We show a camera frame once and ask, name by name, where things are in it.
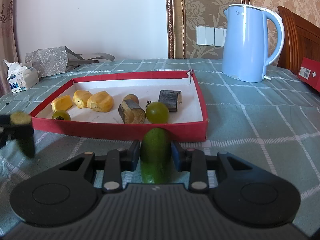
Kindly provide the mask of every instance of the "white wall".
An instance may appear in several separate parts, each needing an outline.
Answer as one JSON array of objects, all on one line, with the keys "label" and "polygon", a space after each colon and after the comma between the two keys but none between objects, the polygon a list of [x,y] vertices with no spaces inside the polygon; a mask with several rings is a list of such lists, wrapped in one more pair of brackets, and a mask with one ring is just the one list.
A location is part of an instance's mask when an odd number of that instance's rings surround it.
[{"label": "white wall", "polygon": [[117,59],[168,58],[166,0],[14,0],[20,61],[67,46]]}]

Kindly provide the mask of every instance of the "kettle spout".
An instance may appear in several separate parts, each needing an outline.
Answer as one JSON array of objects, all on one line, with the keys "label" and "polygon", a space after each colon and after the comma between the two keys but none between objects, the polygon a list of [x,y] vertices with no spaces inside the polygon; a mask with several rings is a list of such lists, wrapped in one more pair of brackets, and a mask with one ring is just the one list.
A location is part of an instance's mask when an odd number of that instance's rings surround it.
[{"label": "kettle spout", "polygon": [[225,10],[223,11],[223,13],[224,13],[224,15],[227,17],[227,20],[228,20],[228,9],[225,9]]}]

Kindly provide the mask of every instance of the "kettle lid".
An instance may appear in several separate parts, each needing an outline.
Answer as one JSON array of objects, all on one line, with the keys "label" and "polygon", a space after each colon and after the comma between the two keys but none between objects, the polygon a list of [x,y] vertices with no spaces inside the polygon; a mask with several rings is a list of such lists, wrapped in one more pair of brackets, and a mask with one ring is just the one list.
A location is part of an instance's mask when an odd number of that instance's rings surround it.
[{"label": "kettle lid", "polygon": [[234,4],[230,4],[230,6],[241,6],[241,7],[249,7],[249,8],[252,8],[252,9],[256,9],[256,10],[259,10],[259,11],[263,11],[263,9],[261,7],[256,7],[256,6],[253,6],[253,5],[250,5],[250,4],[241,4],[241,3],[234,3]]}]

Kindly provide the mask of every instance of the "kettle handle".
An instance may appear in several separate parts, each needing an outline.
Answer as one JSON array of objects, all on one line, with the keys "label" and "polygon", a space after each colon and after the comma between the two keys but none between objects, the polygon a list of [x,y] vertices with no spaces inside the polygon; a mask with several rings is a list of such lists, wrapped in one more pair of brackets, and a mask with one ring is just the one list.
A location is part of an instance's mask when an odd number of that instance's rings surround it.
[{"label": "kettle handle", "polygon": [[277,36],[278,36],[276,48],[271,54],[271,56],[268,57],[265,62],[265,66],[267,66],[267,65],[270,65],[272,62],[274,62],[276,58],[279,56],[279,54],[281,53],[281,50],[284,44],[284,26],[283,26],[281,17],[277,13],[267,8],[264,8],[263,13],[265,13],[267,19],[271,20],[275,24],[277,29]]}]

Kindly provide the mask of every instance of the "tablecloth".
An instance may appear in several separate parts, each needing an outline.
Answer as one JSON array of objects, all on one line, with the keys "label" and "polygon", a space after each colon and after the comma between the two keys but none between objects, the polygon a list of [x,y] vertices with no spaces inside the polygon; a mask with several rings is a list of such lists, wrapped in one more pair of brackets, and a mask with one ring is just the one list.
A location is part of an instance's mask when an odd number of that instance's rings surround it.
[{"label": "tablecloth", "polygon": [[[68,73],[45,77],[29,90],[0,99],[0,114],[31,112],[73,77],[120,72],[194,69],[207,106],[205,142],[181,143],[207,155],[227,150],[293,183],[301,193],[295,225],[311,235],[320,226],[320,97],[289,70],[269,66],[272,79],[259,83],[235,80],[221,72],[221,61],[207,59],[122,60],[81,65]],[[36,156],[26,158],[15,141],[0,150],[0,235],[18,223],[9,206],[10,192],[19,182],[82,152],[104,155],[129,147],[129,141],[72,137],[35,131]],[[188,172],[172,174],[173,182],[188,185]],[[210,187],[217,185],[208,171]],[[141,182],[140,167],[122,173],[123,186]],[[101,184],[98,173],[95,186]]]}]

